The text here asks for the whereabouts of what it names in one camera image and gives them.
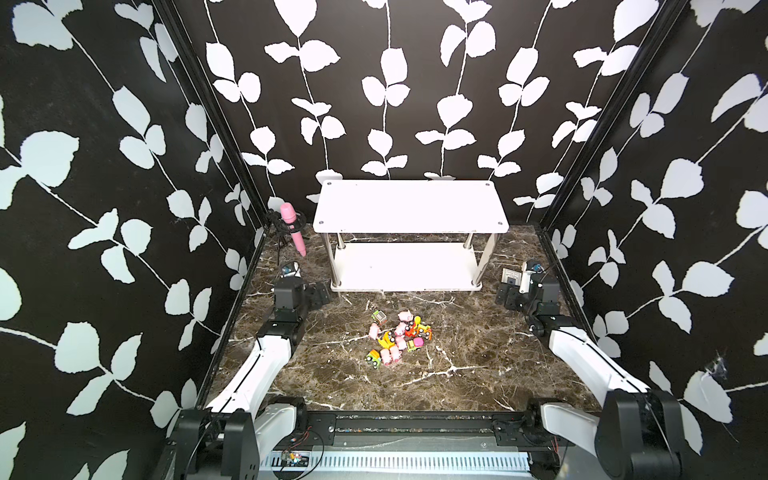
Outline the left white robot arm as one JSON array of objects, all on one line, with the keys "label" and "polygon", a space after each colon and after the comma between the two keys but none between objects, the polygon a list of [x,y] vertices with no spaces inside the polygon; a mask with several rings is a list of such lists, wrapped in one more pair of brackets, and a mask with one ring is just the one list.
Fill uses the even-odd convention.
[{"label": "left white robot arm", "polygon": [[180,413],[172,431],[174,479],[255,479],[261,458],[297,430],[306,406],[288,399],[262,403],[305,333],[311,311],[331,301],[325,283],[279,279],[274,305],[254,349],[220,394],[202,409]]}]

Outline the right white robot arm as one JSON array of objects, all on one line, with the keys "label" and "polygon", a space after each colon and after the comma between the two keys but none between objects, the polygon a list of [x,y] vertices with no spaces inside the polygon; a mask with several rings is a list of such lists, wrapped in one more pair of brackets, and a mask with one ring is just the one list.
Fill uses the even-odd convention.
[{"label": "right white robot arm", "polygon": [[682,409],[665,391],[629,374],[574,320],[560,313],[559,283],[530,278],[503,282],[496,302],[522,313],[530,333],[579,377],[601,407],[596,416],[564,402],[533,410],[550,434],[591,453],[611,479],[681,479],[685,445]]}]

